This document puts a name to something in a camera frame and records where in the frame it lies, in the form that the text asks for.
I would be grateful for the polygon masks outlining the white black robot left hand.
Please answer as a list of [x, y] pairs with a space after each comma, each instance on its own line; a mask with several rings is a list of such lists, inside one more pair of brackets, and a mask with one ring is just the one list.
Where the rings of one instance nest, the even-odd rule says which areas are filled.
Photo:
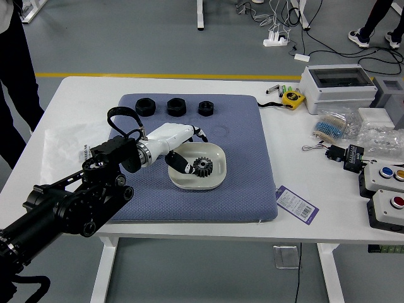
[[195, 168], [174, 150], [188, 141], [194, 135], [204, 142], [208, 139], [202, 129], [192, 125], [165, 123], [153, 132], [147, 139], [138, 143], [139, 155], [142, 155], [141, 166], [147, 167], [153, 164], [161, 155], [165, 156], [165, 162], [169, 167], [182, 174], [195, 174]]

